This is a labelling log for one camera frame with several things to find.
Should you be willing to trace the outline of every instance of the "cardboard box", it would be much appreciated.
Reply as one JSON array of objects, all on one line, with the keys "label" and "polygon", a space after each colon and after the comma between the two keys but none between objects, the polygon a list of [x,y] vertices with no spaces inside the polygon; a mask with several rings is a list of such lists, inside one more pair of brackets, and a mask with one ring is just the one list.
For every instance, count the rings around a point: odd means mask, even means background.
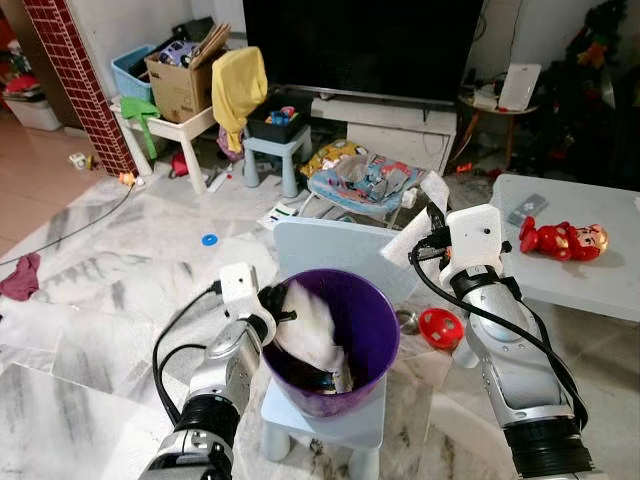
[{"label": "cardboard box", "polygon": [[162,116],[183,123],[211,105],[211,65],[217,55],[196,69],[158,62],[158,54],[145,58],[151,89]]}]

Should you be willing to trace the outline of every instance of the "black storage bin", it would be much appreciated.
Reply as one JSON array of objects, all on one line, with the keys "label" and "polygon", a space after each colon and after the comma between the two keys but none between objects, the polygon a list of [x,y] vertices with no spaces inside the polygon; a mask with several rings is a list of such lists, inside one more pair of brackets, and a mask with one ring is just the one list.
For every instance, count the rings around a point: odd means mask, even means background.
[{"label": "black storage bin", "polygon": [[[252,137],[261,138],[276,143],[289,143],[293,137],[304,127],[311,115],[311,102],[308,97],[274,93],[258,105],[247,117],[247,128]],[[294,107],[298,115],[289,122],[289,125],[273,125],[265,122],[274,110],[282,107]]]}]

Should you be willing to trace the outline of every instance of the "purple trash bin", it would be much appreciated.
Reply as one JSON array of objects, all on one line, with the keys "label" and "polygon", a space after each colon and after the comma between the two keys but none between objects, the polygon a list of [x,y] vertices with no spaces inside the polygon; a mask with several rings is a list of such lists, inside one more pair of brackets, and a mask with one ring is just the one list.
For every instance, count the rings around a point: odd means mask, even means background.
[{"label": "purple trash bin", "polygon": [[276,383],[306,415],[342,415],[363,403],[391,367],[400,341],[395,311],[384,294],[372,283],[341,270],[308,270],[286,280],[297,281],[322,298],[335,323],[334,340],[349,355],[354,389],[348,393],[322,394],[288,383],[278,372],[282,367],[277,348],[267,345],[263,358]]}]

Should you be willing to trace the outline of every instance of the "red toy figure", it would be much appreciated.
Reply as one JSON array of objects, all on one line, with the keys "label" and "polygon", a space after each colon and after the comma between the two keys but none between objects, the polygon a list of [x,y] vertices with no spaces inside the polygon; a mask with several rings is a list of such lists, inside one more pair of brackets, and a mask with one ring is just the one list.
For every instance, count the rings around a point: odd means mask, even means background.
[{"label": "red toy figure", "polygon": [[527,217],[520,229],[520,251],[537,251],[561,262],[593,260],[609,246],[609,235],[602,226],[594,224],[576,228],[569,222],[545,225],[538,229],[533,217]]}]

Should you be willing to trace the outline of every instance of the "blue plastic bin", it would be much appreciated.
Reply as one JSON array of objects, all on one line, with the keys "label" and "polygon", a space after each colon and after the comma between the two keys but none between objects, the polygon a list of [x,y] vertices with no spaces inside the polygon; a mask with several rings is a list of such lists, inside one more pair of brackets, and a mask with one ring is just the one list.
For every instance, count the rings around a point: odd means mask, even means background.
[{"label": "blue plastic bin", "polygon": [[145,45],[111,60],[111,68],[116,77],[116,87],[120,95],[137,97],[154,103],[151,84],[129,75],[129,67],[141,58],[146,57],[154,48],[156,48],[154,45]]}]

